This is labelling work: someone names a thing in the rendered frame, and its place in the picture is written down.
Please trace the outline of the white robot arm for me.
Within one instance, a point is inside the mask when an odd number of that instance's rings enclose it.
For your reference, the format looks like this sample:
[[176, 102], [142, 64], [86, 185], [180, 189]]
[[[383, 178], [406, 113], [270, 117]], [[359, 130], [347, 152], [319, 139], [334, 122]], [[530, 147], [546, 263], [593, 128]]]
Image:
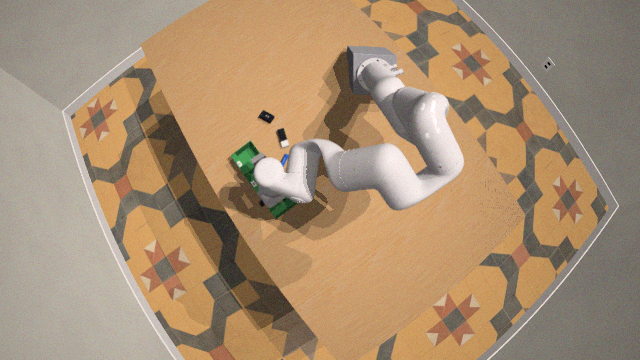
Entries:
[[415, 176], [402, 151], [389, 143], [344, 151], [331, 141], [309, 139], [292, 146], [286, 173], [279, 160], [266, 157], [263, 152], [251, 159], [254, 179], [264, 192], [259, 188], [258, 196], [276, 198], [282, 195], [301, 204], [311, 202], [321, 155], [328, 178], [337, 190], [376, 189], [393, 210], [418, 204], [460, 174], [464, 158], [446, 121], [447, 98], [440, 93], [427, 94], [405, 87], [396, 77], [403, 74], [403, 70], [393, 71], [397, 64], [387, 65], [380, 58], [363, 61], [357, 70], [358, 81], [364, 89], [372, 91], [373, 100], [394, 131], [413, 145], [416, 143], [428, 168]]

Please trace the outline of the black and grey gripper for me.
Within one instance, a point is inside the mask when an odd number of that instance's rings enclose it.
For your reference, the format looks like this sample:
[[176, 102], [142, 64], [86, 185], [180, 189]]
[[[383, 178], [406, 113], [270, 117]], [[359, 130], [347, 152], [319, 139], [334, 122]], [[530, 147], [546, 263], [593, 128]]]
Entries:
[[261, 195], [261, 196], [262, 196], [261, 199], [263, 199], [264, 202], [261, 200], [260, 203], [259, 203], [260, 206], [263, 207], [264, 205], [266, 205], [268, 208], [272, 208], [276, 204], [279, 204], [279, 202], [282, 201], [284, 198], [286, 198], [286, 197], [283, 197], [283, 196], [279, 196], [279, 199], [278, 199], [278, 197], [271, 198], [271, 197], [268, 197], [268, 196], [265, 196], [265, 195]]

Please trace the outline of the green rack of bins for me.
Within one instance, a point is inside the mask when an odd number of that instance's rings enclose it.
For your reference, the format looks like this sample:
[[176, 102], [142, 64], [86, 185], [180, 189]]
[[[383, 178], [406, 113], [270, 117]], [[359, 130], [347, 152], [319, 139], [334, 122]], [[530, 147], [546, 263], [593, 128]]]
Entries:
[[[252, 187], [256, 192], [258, 191], [258, 185], [254, 179], [254, 174], [253, 174], [254, 165], [250, 160], [256, 155], [258, 155], [259, 153], [260, 152], [254, 146], [254, 144], [250, 141], [231, 155], [231, 157], [233, 158], [233, 160], [235, 161], [235, 163], [237, 164], [241, 172], [244, 174], [244, 176], [247, 178], [247, 180], [249, 181], [249, 183], [252, 185]], [[282, 202], [279, 203], [279, 205], [276, 205], [272, 208], [268, 208], [276, 219], [284, 214], [282, 213], [283, 211], [287, 212], [289, 209], [291, 209], [293, 206], [297, 204], [296, 202], [293, 202], [288, 198], [285, 198], [285, 199], [286, 200], [282, 200]]]

